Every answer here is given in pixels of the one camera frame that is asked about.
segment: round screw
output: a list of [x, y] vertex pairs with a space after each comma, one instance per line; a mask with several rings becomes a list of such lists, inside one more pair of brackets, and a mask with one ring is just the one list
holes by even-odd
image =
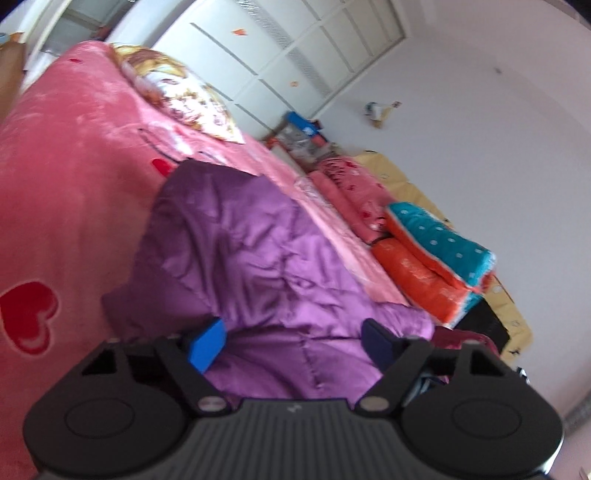
[[217, 413], [226, 408], [226, 400], [222, 397], [203, 397], [197, 403], [199, 410], [206, 413]]
[[359, 406], [365, 411], [384, 411], [390, 406], [390, 402], [383, 397], [365, 397], [359, 402]]

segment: pink bedspread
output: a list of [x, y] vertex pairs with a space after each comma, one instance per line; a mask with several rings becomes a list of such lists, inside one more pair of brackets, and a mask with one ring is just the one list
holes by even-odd
[[32, 403], [111, 333], [100, 297], [128, 276], [162, 155], [264, 174], [299, 201], [375, 300], [406, 303], [330, 205], [262, 145], [227, 144], [145, 103], [104, 44], [55, 62], [0, 127], [0, 478], [34, 468], [21, 438]]

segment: purple jacket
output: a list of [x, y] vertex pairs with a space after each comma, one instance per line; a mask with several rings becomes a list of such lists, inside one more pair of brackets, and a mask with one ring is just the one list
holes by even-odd
[[158, 195], [128, 283], [103, 305], [115, 332], [153, 338], [221, 317], [206, 376], [241, 397], [356, 401], [379, 371], [361, 348], [373, 317], [431, 338], [422, 310], [375, 303], [294, 200], [266, 177], [188, 160]]

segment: stack of folded blankets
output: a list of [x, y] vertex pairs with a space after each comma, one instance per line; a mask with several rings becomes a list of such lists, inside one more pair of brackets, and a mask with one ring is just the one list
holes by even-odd
[[425, 209], [396, 202], [350, 157], [321, 161], [309, 174], [408, 299], [454, 327], [482, 298], [496, 256]]

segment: wooden headboard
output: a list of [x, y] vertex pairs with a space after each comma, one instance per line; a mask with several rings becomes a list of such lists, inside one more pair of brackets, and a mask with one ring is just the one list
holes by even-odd
[[0, 123], [19, 95], [24, 78], [26, 46], [10, 41], [0, 47]]

